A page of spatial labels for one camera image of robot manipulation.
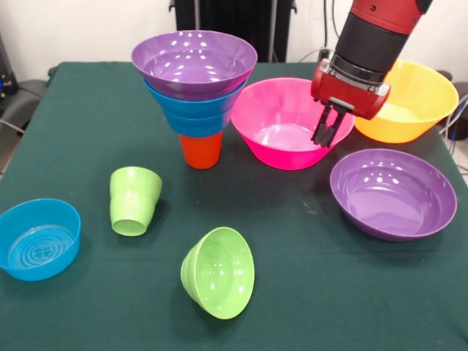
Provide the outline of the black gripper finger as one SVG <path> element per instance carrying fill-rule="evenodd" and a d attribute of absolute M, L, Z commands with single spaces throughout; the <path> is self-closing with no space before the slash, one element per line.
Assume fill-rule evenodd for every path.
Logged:
<path fill-rule="evenodd" d="M 333 124 L 331 124 L 325 133 L 325 135 L 322 138 L 322 147 L 323 148 L 329 148 L 333 142 L 333 139 L 336 136 L 336 133 L 339 130 L 339 127 L 341 126 L 341 123 L 347 113 L 346 110 L 339 108 L 336 110 L 337 116 L 335 118 L 335 121 Z"/>
<path fill-rule="evenodd" d="M 323 112 L 320 116 L 320 119 L 318 121 L 318 124 L 317 124 L 317 127 L 314 131 L 314 134 L 312 135 L 312 138 L 311 138 L 311 141 L 315 144 L 315 145 L 320 145 L 321 142 L 322 142 L 322 139 L 324 138 L 324 135 L 327 131 L 327 119 L 328 119 L 328 116 L 330 114 L 330 111 L 331 111 L 331 108 L 332 106 L 329 105 L 329 104 L 326 104 L 324 109 L 323 109 Z"/>

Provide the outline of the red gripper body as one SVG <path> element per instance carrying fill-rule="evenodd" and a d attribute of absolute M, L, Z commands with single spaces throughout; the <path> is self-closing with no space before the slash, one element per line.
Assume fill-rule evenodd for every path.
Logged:
<path fill-rule="evenodd" d="M 355 116 L 373 119 L 390 95 L 390 85 L 351 80 L 331 65 L 331 60 L 323 58 L 318 64 L 312 80 L 311 95 L 324 105 L 343 107 Z"/>

